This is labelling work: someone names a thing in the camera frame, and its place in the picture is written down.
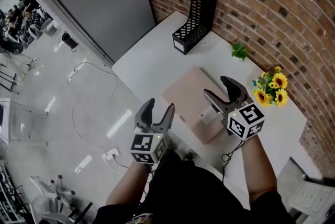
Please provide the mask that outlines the small green potted plant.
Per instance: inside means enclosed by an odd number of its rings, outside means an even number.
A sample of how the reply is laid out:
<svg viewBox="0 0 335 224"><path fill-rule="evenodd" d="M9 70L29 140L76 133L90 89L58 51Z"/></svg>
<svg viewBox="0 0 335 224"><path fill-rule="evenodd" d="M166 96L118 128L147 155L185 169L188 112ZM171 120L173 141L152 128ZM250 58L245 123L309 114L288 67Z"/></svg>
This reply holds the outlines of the small green potted plant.
<svg viewBox="0 0 335 224"><path fill-rule="evenodd" d="M248 52L246 48L243 46L243 44L234 43L232 45L231 55L244 61L248 56Z"/></svg>

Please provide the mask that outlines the white drawer cabinet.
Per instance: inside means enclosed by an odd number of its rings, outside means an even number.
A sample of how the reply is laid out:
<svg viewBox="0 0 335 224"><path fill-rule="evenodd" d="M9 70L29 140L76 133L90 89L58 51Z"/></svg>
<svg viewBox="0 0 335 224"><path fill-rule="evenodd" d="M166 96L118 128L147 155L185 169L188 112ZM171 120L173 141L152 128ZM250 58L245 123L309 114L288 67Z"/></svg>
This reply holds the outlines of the white drawer cabinet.
<svg viewBox="0 0 335 224"><path fill-rule="evenodd" d="M335 204L335 187L303 181L289 200L289 206L317 220L326 217Z"/></svg>

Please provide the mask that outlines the white power strip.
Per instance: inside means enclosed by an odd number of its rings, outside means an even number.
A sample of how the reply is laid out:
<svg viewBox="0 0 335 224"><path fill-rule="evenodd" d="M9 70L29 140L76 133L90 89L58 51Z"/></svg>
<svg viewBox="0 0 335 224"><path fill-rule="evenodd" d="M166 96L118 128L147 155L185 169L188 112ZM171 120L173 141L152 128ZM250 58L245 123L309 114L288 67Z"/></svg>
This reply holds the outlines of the white power strip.
<svg viewBox="0 0 335 224"><path fill-rule="evenodd" d="M112 159L115 159L116 157L119 156L119 151L117 148L113 148L105 153L102 154L102 159L105 162L109 162Z"/></svg>

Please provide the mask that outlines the white office chair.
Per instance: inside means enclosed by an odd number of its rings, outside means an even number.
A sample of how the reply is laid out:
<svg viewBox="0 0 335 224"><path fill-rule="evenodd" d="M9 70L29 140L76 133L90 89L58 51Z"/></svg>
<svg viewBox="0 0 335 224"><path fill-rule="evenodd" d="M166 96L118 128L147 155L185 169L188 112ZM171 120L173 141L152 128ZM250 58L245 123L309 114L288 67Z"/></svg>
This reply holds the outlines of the white office chair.
<svg viewBox="0 0 335 224"><path fill-rule="evenodd" d="M39 194L30 202L29 208L35 224L74 224L74 217L66 215L63 210L75 211L70 198L75 191L63 186L63 177L58 175L56 180L49 182L39 176L31 176L31 182Z"/></svg>

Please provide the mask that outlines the black waste bin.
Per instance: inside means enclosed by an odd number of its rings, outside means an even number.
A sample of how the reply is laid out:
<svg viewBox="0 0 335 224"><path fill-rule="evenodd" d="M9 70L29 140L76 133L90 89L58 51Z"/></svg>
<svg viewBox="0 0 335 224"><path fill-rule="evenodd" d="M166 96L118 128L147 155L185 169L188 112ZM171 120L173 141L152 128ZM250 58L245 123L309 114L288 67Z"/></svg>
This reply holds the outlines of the black waste bin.
<svg viewBox="0 0 335 224"><path fill-rule="evenodd" d="M63 33L61 40L71 49L72 52L76 51L76 47L79 45L66 31Z"/></svg>

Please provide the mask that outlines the person's left forearm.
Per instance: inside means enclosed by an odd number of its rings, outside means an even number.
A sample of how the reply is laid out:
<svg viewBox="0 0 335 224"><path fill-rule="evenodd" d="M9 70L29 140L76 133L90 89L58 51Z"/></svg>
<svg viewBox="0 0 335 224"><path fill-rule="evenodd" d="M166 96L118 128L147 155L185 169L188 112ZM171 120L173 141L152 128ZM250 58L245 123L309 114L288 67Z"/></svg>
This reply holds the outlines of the person's left forearm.
<svg viewBox="0 0 335 224"><path fill-rule="evenodd" d="M148 177L147 167L142 163L133 162L109 194L106 205L138 205Z"/></svg>

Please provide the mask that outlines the yellow sunflower bouquet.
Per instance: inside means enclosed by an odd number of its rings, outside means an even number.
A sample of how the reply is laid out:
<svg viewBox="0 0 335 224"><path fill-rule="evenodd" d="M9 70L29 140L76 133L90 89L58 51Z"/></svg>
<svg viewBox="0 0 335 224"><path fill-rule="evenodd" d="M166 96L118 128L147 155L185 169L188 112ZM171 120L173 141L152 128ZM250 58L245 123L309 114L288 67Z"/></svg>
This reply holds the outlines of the yellow sunflower bouquet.
<svg viewBox="0 0 335 224"><path fill-rule="evenodd" d="M261 106L284 107L288 102L288 79L282 68L276 66L274 72L263 72L260 77L253 80L253 95Z"/></svg>

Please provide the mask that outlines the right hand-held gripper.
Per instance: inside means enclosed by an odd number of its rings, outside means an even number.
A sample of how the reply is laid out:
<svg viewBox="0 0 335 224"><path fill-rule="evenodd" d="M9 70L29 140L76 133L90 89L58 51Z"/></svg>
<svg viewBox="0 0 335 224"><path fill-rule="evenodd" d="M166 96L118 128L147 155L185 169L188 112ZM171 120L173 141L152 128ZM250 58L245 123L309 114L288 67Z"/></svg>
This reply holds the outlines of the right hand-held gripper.
<svg viewBox="0 0 335 224"><path fill-rule="evenodd" d="M226 87L231 102L243 103L249 98L247 89L233 78L221 76L220 80ZM224 102L208 89L204 89L204 96L217 113L228 113L230 103ZM264 122L265 116L256 103L251 102L228 114L227 130L241 141L246 141L262 130Z"/></svg>

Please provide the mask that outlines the person's right forearm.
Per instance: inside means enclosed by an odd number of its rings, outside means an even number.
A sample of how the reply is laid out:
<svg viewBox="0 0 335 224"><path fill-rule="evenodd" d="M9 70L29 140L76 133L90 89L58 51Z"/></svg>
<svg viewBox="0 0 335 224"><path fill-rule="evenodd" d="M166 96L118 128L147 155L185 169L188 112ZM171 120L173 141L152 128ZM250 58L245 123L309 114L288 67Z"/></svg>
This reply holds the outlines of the person's right forearm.
<svg viewBox="0 0 335 224"><path fill-rule="evenodd" d="M245 182L252 206L263 194L277 191L277 179L258 136L247 140L241 151Z"/></svg>

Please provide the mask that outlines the white side table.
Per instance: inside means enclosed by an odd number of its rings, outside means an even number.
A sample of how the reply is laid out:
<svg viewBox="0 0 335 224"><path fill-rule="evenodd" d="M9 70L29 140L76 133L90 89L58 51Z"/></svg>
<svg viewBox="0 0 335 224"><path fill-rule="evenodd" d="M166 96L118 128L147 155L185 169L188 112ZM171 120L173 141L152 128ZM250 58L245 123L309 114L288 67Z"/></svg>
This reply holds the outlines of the white side table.
<svg viewBox="0 0 335 224"><path fill-rule="evenodd" d="M46 110L14 102L10 98L0 98L0 142L22 142L37 146L47 146L48 142L34 140L32 128L36 116L48 116Z"/></svg>

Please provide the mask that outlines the pink folder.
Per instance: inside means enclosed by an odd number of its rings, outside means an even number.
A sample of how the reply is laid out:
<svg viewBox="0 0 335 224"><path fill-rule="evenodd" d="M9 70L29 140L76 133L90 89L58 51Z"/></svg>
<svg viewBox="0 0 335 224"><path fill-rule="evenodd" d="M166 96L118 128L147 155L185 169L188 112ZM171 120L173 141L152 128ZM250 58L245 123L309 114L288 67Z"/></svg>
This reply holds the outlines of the pink folder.
<svg viewBox="0 0 335 224"><path fill-rule="evenodd" d="M202 144L208 144L223 129L222 114L206 100L205 89L228 101L228 96L196 66L162 94L166 102L175 105L176 115Z"/></svg>

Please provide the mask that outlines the black mesh file holder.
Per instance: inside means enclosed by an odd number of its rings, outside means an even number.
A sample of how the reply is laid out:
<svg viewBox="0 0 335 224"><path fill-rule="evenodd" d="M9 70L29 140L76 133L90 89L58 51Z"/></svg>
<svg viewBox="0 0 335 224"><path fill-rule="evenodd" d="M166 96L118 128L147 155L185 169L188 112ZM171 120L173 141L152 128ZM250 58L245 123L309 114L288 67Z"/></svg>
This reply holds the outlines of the black mesh file holder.
<svg viewBox="0 0 335 224"><path fill-rule="evenodd" d="M213 27L217 0L191 0L189 16L172 34L174 48L188 54Z"/></svg>

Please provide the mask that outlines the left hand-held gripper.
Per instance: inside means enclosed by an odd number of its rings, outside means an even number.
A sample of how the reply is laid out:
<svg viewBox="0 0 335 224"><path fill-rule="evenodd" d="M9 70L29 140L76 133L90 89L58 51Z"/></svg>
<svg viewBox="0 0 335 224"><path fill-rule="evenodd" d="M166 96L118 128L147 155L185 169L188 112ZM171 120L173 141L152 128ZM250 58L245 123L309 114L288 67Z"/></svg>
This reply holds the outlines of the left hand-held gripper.
<svg viewBox="0 0 335 224"><path fill-rule="evenodd" d="M135 115L135 136L130 153L138 163L158 164L168 148L166 136L172 126L175 105L171 103L161 121L157 124L152 124L154 104L155 98L149 99Z"/></svg>

